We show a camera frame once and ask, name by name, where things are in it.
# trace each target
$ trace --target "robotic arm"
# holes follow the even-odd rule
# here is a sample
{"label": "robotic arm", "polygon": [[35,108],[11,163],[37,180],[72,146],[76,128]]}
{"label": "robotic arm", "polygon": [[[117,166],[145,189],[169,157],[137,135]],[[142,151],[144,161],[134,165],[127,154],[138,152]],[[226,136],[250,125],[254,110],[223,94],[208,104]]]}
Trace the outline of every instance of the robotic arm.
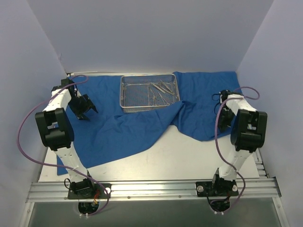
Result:
{"label": "robotic arm", "polygon": [[[62,79],[61,85],[52,89],[52,96],[72,83],[74,82],[70,79]],[[89,120],[84,114],[90,109],[98,113],[88,95],[82,96],[76,86],[70,86],[52,99],[42,112],[35,114],[41,140],[44,146],[56,153],[63,165],[90,176],[73,145],[74,132],[65,112],[67,105],[79,120]],[[71,180],[70,192],[72,194],[69,193],[69,199],[90,198],[96,194],[96,187],[91,180],[70,169],[66,170]]]}
{"label": "robotic arm", "polygon": [[[235,122],[231,132],[231,143],[234,147],[229,152],[227,162],[240,170],[245,160],[264,144],[267,114],[257,111],[242,94],[228,90],[220,92],[220,103],[229,98],[219,116],[218,128],[221,132],[231,126],[234,116]],[[219,177],[226,181],[233,181],[237,173],[227,163],[219,168]]]}
{"label": "robotic arm", "polygon": [[215,200],[217,210],[225,211],[230,207],[229,197],[239,195],[235,181],[237,172],[245,160],[264,144],[267,114],[253,108],[240,93],[223,90],[219,95],[221,104],[228,99],[219,115],[220,132],[231,127],[236,116],[231,132],[231,143],[234,146],[225,158],[232,166],[224,162],[217,169],[212,182],[197,182],[196,187],[200,197],[226,196],[225,200]]}

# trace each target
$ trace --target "metal tray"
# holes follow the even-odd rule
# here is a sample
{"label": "metal tray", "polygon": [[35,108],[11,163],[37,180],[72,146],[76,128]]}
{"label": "metal tray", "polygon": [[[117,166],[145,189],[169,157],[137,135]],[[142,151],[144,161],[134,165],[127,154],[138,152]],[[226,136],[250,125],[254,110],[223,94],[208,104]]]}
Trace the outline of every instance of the metal tray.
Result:
{"label": "metal tray", "polygon": [[180,96],[174,74],[121,77],[120,106],[125,113],[163,108],[177,101]]}

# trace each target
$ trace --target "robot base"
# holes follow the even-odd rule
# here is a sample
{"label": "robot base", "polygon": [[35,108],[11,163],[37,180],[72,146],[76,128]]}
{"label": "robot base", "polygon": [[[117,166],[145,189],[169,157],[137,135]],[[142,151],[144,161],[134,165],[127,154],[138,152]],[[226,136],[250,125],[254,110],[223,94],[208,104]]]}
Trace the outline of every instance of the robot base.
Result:
{"label": "robot base", "polygon": [[[110,183],[102,183],[102,185],[107,189],[108,195],[110,197],[112,185]],[[107,194],[104,192],[104,190],[101,188],[100,185],[95,183],[94,189],[95,189],[95,192],[97,192],[98,190],[100,192],[99,196],[96,199],[107,199]],[[73,192],[73,190],[69,189],[67,198],[69,200],[94,199],[95,195],[96,195],[96,193],[87,193],[87,194],[77,193],[77,194],[75,194]]]}
{"label": "robot base", "polygon": [[228,197],[228,196],[238,196],[238,189],[233,191],[224,191],[218,192],[213,187],[213,182],[204,181],[204,182],[196,182],[196,192],[198,197]]}

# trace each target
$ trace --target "bolt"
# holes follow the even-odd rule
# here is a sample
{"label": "bolt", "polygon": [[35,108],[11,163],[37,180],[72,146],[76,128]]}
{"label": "bolt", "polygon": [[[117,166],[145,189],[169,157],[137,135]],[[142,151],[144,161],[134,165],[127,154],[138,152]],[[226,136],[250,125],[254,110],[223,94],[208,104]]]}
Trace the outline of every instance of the bolt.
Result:
{"label": "bolt", "polygon": [[203,191],[204,191],[204,188],[201,185],[199,185],[197,187],[197,192],[203,192]]}
{"label": "bolt", "polygon": [[110,188],[105,188],[105,189],[106,189],[107,193],[110,194],[111,189]]}
{"label": "bolt", "polygon": [[233,187],[232,187],[232,191],[233,192],[236,192],[238,190],[238,187],[236,186],[236,185],[234,185]]}

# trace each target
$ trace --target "white wall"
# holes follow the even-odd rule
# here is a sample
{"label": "white wall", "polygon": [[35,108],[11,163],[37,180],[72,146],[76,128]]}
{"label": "white wall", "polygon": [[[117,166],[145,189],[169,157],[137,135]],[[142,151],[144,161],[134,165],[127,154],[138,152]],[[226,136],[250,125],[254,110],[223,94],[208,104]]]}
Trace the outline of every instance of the white wall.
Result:
{"label": "white wall", "polygon": [[28,0],[67,72],[236,70],[273,0]]}
{"label": "white wall", "polygon": [[[64,77],[56,53],[25,0],[0,1],[0,225],[18,226],[36,165],[16,146],[25,114],[50,96]],[[25,151],[41,157],[34,117],[21,136]]]}
{"label": "white wall", "polygon": [[268,113],[265,167],[276,176],[291,226],[303,223],[303,1],[275,0],[247,51],[238,76],[261,93]]}

